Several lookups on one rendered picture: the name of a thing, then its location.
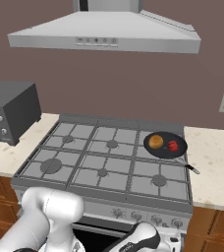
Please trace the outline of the brown potato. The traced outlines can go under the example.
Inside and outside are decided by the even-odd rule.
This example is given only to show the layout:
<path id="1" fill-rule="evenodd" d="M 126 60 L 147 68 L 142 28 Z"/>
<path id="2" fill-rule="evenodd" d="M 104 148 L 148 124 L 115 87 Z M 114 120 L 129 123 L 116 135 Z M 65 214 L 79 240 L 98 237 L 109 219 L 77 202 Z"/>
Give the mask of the brown potato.
<path id="1" fill-rule="evenodd" d="M 153 149 L 159 149 L 163 146 L 163 139 L 159 135 L 153 135 L 149 138 L 148 144 Z"/>

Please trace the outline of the black frying pan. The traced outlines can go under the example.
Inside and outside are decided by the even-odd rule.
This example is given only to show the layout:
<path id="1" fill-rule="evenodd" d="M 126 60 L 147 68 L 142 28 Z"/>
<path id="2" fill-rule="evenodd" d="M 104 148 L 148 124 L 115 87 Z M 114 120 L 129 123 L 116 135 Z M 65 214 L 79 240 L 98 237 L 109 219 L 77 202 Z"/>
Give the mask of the black frying pan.
<path id="1" fill-rule="evenodd" d="M 153 149 L 149 146 L 149 138 L 153 135 L 159 135 L 163 139 L 163 146 L 159 149 Z M 170 141 L 176 141 L 178 144 L 178 151 L 170 152 L 168 149 L 168 143 Z M 181 157 L 187 152 L 188 144 L 187 142 L 177 134 L 170 133 L 170 132 L 153 132 L 148 134 L 143 140 L 144 148 L 154 157 L 162 158 L 162 159 L 173 159 L 174 161 L 178 162 L 185 168 L 190 169 L 195 174 L 199 174 L 199 171 L 188 164 L 185 160 L 181 160 Z"/>

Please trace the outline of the grey gas stove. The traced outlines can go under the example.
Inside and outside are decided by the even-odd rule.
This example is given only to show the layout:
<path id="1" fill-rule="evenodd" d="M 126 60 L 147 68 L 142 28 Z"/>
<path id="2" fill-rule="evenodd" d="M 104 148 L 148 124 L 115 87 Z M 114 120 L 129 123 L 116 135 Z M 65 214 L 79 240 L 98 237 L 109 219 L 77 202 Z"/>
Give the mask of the grey gas stove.
<path id="1" fill-rule="evenodd" d="M 73 224 L 123 226 L 162 218 L 156 227 L 181 233 L 183 251 L 193 215 L 189 171 L 173 159 L 152 156 L 143 146 L 153 132 L 184 138 L 181 124 L 99 116 L 61 115 L 14 174 L 18 198 L 29 187 L 69 191 L 83 197 L 84 216 Z M 113 209 L 124 212 L 116 219 Z M 142 220 L 132 218 L 132 212 Z M 172 219 L 183 222 L 180 229 Z"/>

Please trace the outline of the grey range hood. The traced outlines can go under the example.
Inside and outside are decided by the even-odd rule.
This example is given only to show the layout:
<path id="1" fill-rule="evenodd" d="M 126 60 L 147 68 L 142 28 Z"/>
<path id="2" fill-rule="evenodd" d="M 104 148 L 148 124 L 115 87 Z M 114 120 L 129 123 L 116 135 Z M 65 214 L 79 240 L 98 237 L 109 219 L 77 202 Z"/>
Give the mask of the grey range hood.
<path id="1" fill-rule="evenodd" d="M 12 47 L 199 53 L 195 28 L 147 12 L 143 0 L 73 0 L 73 13 L 8 35 Z"/>

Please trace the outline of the dark grey toaster oven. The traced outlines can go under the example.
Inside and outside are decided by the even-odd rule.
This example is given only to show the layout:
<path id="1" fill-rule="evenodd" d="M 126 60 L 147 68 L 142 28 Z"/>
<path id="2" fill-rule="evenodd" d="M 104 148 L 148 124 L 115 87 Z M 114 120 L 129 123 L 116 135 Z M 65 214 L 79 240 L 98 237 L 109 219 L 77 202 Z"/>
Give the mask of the dark grey toaster oven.
<path id="1" fill-rule="evenodd" d="M 0 142 L 15 146 L 20 137 L 41 119 L 41 109 L 35 83 L 0 81 Z"/>

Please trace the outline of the black glass oven door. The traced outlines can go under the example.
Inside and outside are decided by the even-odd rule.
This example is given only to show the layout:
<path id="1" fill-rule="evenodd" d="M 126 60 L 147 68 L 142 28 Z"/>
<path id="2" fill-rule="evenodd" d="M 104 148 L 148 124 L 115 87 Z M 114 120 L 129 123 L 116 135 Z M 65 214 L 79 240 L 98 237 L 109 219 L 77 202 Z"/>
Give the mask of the black glass oven door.
<path id="1" fill-rule="evenodd" d="M 131 230 L 131 225 L 99 226 L 75 224 L 74 233 L 84 245 L 85 252 L 102 252 Z"/>

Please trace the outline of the brown wooden base cupboard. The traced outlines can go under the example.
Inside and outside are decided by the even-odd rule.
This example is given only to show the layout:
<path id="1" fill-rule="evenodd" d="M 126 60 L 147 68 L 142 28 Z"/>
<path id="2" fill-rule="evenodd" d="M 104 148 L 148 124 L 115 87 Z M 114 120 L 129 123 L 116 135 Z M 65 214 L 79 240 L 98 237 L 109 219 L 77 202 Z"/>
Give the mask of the brown wooden base cupboard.
<path id="1" fill-rule="evenodd" d="M 224 211 L 194 207 L 183 252 L 224 252 Z"/>

